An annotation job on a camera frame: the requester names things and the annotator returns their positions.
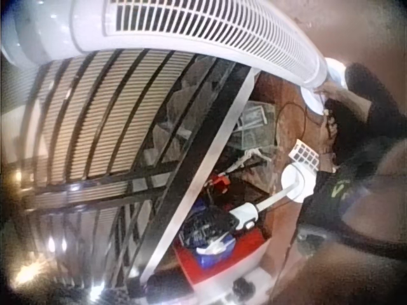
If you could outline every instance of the white fan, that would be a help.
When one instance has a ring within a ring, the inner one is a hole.
[[[327,76],[318,49],[269,0],[19,0],[1,25],[2,53],[21,67],[153,48],[225,58],[305,88]]]

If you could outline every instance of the black metal frame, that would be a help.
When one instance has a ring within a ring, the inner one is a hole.
[[[29,204],[26,206],[24,211],[24,217],[26,217],[29,221],[30,232],[28,232],[28,237],[32,240],[32,246],[34,252],[38,252],[36,242],[34,240],[34,233],[31,230],[31,224],[33,224],[36,228],[37,235],[39,237],[40,242],[43,244],[44,248],[47,247],[47,242],[45,237],[43,236],[43,232],[41,229],[41,218],[46,217],[49,221],[48,230],[52,234],[53,232],[53,219],[55,217],[63,217],[63,235],[68,237],[68,230],[72,232],[72,235],[75,238],[76,243],[76,255],[79,258],[79,254],[81,253],[81,248],[84,246],[84,241],[81,239],[81,230],[83,229],[82,224],[82,213],[95,211],[96,217],[95,222],[92,228],[92,242],[90,245],[90,259],[92,260],[95,257],[95,243],[97,242],[97,231],[100,218],[101,211],[108,209],[108,208],[117,208],[116,214],[114,216],[112,226],[110,228],[109,236],[107,237],[107,244],[108,247],[106,248],[106,252],[103,254],[103,265],[104,269],[106,270],[109,256],[111,255],[112,248],[115,249],[116,254],[116,264],[113,266],[113,270],[110,274],[103,274],[104,280],[106,281],[106,285],[108,287],[117,287],[121,286],[122,284],[126,283],[128,277],[130,275],[131,267],[134,265],[136,258],[138,257],[148,257],[149,254],[152,253],[154,248],[157,246],[158,240],[160,239],[160,235],[163,233],[163,230],[167,227],[168,223],[170,222],[175,210],[180,204],[183,194],[186,192],[187,188],[189,187],[195,172],[198,170],[202,160],[204,159],[206,152],[209,146],[212,144],[214,137],[217,134],[226,114],[228,113],[239,89],[241,84],[245,81],[247,74],[249,73],[250,68],[240,65],[234,64],[229,62],[229,68],[226,70],[225,75],[222,77],[216,88],[214,89],[213,96],[210,97],[210,100],[213,100],[212,105],[209,107],[209,110],[206,114],[202,114],[202,119],[197,122],[196,127],[192,131],[190,138],[183,144],[182,149],[182,156],[180,160],[177,161],[168,161],[163,162],[163,159],[170,147],[172,141],[174,140],[175,136],[177,135],[177,131],[180,128],[183,119],[186,117],[188,111],[191,109],[191,106],[195,102],[195,99],[198,97],[204,83],[208,80],[209,76],[217,66],[217,64],[221,61],[219,59],[214,59],[211,67],[202,77],[196,92],[190,98],[185,107],[183,113],[177,119],[176,123],[172,127],[172,130],[169,133],[169,138],[167,139],[163,149],[159,152],[157,159],[155,160],[153,165],[147,166],[144,162],[143,152],[145,147],[148,144],[149,139],[153,133],[153,129],[156,125],[160,123],[162,118],[162,113],[165,111],[166,106],[171,99],[174,92],[180,87],[181,80],[188,72],[190,67],[193,65],[195,60],[197,59],[197,55],[192,56],[190,62],[186,65],[182,73],[180,73],[178,79],[172,85],[172,88],[169,90],[163,104],[160,106],[156,116],[151,123],[146,137],[144,138],[139,151],[137,152],[132,166],[128,171],[123,172],[115,172],[112,173],[112,167],[114,164],[114,160],[118,154],[120,144],[122,143],[124,136],[130,126],[134,115],[137,113],[140,103],[142,102],[143,98],[147,94],[150,86],[153,84],[155,79],[158,77],[159,73],[164,68],[165,64],[171,59],[174,52],[170,51],[168,55],[163,59],[162,63],[156,68],[155,73],[151,76],[150,80],[148,81],[147,85],[143,89],[142,93],[140,94],[139,98],[135,101],[133,109],[131,110],[130,114],[128,115],[127,121],[125,126],[116,142],[114,147],[113,153],[109,160],[109,164],[107,167],[107,171],[104,175],[100,175],[97,177],[89,177],[90,167],[92,164],[92,159],[95,154],[95,150],[97,144],[99,142],[100,136],[104,129],[104,126],[107,122],[109,114],[111,113],[114,104],[116,103],[123,87],[126,85],[127,81],[130,79],[133,72],[136,70],[137,66],[143,60],[143,58],[147,55],[149,50],[142,50],[138,57],[134,60],[133,64],[130,66],[128,71],[125,73],[123,79],[121,80],[120,84],[116,88],[114,94],[112,95],[107,108],[104,112],[102,120],[100,121],[95,135],[92,140],[92,145],[90,151],[88,153],[88,159],[86,161],[85,169],[83,171],[83,176],[81,179],[72,180],[70,179],[71,174],[71,166],[73,163],[74,158],[74,150],[75,147],[78,145],[78,139],[81,132],[81,128],[86,118],[86,114],[88,113],[90,106],[93,102],[93,99],[96,96],[98,89],[100,88],[104,78],[106,77],[107,73],[112,68],[114,62],[119,58],[122,53],[122,50],[116,50],[111,55],[110,59],[104,64],[104,67],[99,74],[99,77],[96,79],[94,84],[92,85],[89,94],[85,100],[85,103],[82,107],[82,110],[76,120],[74,130],[72,132],[71,139],[69,141],[69,147],[66,154],[65,162],[64,162],[64,172],[63,172],[63,181],[60,184],[52,184],[52,165],[53,159],[55,154],[55,146],[57,143],[57,139],[59,136],[60,127],[66,115],[66,111],[69,108],[69,103],[74,95],[75,89],[80,82],[81,77],[84,75],[87,67],[92,63],[92,60],[95,58],[97,53],[91,53],[87,55],[80,65],[75,78],[72,80],[71,85],[69,87],[69,94],[64,99],[62,106],[59,110],[59,114],[57,116],[57,120],[55,123],[55,129],[52,133],[52,139],[50,143],[50,150],[49,150],[49,158],[47,160],[46,172],[47,172],[47,183],[45,186],[38,186],[37,183],[37,163],[38,163],[38,152],[39,152],[39,143],[41,139],[41,135],[43,133],[43,128],[45,125],[45,119],[48,114],[48,110],[50,108],[53,96],[58,88],[60,80],[62,79],[65,71],[69,67],[71,63],[70,60],[65,60],[61,63],[57,74],[53,80],[53,86],[51,87],[50,91],[48,92],[45,102],[42,106],[40,119],[38,123],[38,127],[36,130],[36,136],[34,139],[34,156],[32,158],[32,168],[30,170],[34,171],[34,183],[27,181],[27,175],[23,175],[24,181],[23,185],[30,186],[32,185],[31,190],[27,190],[23,193],[24,201],[30,202],[32,197],[39,194],[45,193],[63,193],[67,194],[71,192],[73,187],[79,188],[79,190],[84,189],[91,189],[93,187],[101,186],[101,185],[111,185],[115,182],[127,182],[128,187],[124,194],[112,196],[108,198],[102,198],[97,200],[86,200],[82,202],[75,202],[67,204],[66,206],[57,207],[57,208],[36,208],[31,209]],[[37,80],[34,83],[36,88],[32,89],[30,94],[30,100],[28,101],[29,107],[26,108],[22,126],[22,142],[21,146],[26,147],[27,142],[27,133],[29,127],[29,121],[31,119],[32,108],[34,107],[35,99],[38,94],[39,88],[41,83],[43,82],[46,73],[48,72],[49,65],[41,68],[40,73],[38,74]],[[25,161],[25,149],[21,154],[21,164],[22,164],[22,172],[25,173],[28,171],[27,169],[27,162]],[[166,186],[163,187],[154,187],[151,181],[151,177],[154,175],[159,175],[163,173],[172,173],[169,181],[167,182]],[[132,182],[134,179],[146,179],[147,189],[143,191],[133,192]],[[144,232],[139,235],[137,231],[137,220],[139,218],[139,214],[143,208],[143,205],[146,204],[147,201],[151,200],[152,205],[152,217],[144,230]],[[138,203],[137,208],[133,208],[132,204]],[[126,224],[125,219],[123,217],[123,212],[125,206],[130,206],[130,223]],[[69,214],[76,215],[76,227],[73,226],[71,221],[67,218]],[[137,247],[135,249],[135,253],[130,257],[130,253],[128,251],[128,245],[130,243],[130,238],[133,236],[133,239],[137,240]],[[60,280],[62,280],[63,274],[61,271],[62,262],[58,260],[57,257],[57,271],[59,274]],[[73,281],[76,285],[88,285],[88,280],[84,278],[83,274],[80,274],[80,283],[77,278],[72,277],[71,270],[69,267],[68,269],[68,276],[70,277],[71,281]],[[93,277],[90,280],[91,285],[95,283],[96,279]]]

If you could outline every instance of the light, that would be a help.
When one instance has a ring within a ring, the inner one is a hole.
[[[89,298],[92,302],[97,301],[97,299],[100,297],[100,294],[102,293],[104,289],[104,281],[100,284],[100,286],[93,286],[90,289],[90,294]]]
[[[21,171],[20,170],[16,170],[16,172],[15,172],[15,180],[17,182],[21,182]]]
[[[139,275],[140,275],[139,269],[136,268],[136,267],[133,267],[133,268],[130,270],[130,274],[128,275],[128,277],[129,277],[129,278],[135,278],[136,276],[139,276]]]
[[[17,287],[32,281],[38,274],[40,274],[42,268],[43,264],[40,262],[34,262],[29,266],[22,266],[15,278],[15,286]]]
[[[52,237],[50,237],[50,239],[48,240],[48,249],[49,251],[51,251],[52,253],[55,252],[55,242],[53,240]]]
[[[79,191],[80,186],[78,184],[73,184],[71,185],[71,191],[75,192],[75,191]]]
[[[66,251],[66,248],[68,247],[65,238],[62,240],[62,251]]]

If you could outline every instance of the electrical cord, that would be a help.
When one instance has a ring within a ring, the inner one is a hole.
[[[307,129],[307,119],[309,119],[313,124],[315,124],[315,125],[317,125],[317,126],[320,126],[320,125],[321,125],[320,123],[315,122],[313,119],[311,119],[311,118],[309,117],[309,115],[308,115],[308,106],[305,106],[305,109],[304,109],[304,108],[302,108],[302,106],[300,106],[300,105],[298,105],[298,104],[296,104],[296,103],[294,103],[294,102],[286,102],[286,103],[282,106],[282,108],[281,108],[281,110],[279,111],[279,113],[277,114],[277,117],[276,117],[276,120],[275,120],[275,130],[276,130],[275,133],[276,133],[276,134],[277,134],[277,128],[278,128],[278,125],[279,125],[280,116],[281,116],[283,110],[284,110],[288,105],[293,105],[293,106],[299,108],[299,109],[302,111],[303,115],[304,115],[303,132],[302,132],[301,136],[299,137],[300,140],[302,140],[302,139],[304,138],[305,131],[306,131],[306,129]]]
[[[302,140],[303,137],[304,137],[304,134],[305,134],[305,130],[307,129],[307,114],[306,114],[305,110],[304,110],[300,105],[295,104],[294,102],[286,102],[286,103],[282,106],[282,108],[281,108],[281,110],[279,111],[279,113],[278,113],[278,115],[277,115],[277,118],[276,118],[276,120],[275,120],[275,126],[276,126],[276,127],[275,127],[275,130],[276,130],[275,133],[277,134],[277,128],[279,127],[279,120],[280,120],[281,114],[283,113],[284,109],[285,109],[288,105],[293,105],[293,106],[299,108],[299,109],[303,112],[303,114],[304,114],[303,132],[302,132],[301,136],[299,137],[299,139]]]

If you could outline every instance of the red object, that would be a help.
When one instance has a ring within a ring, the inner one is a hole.
[[[209,269],[202,269],[193,254],[188,249],[182,247],[179,241],[174,243],[174,250],[188,281],[191,285],[196,285],[197,283],[207,280],[240,262],[242,259],[256,251],[262,244],[264,244],[264,242],[265,239],[261,234],[261,231],[255,227],[251,231],[237,238],[233,253],[228,259],[217,263]]]

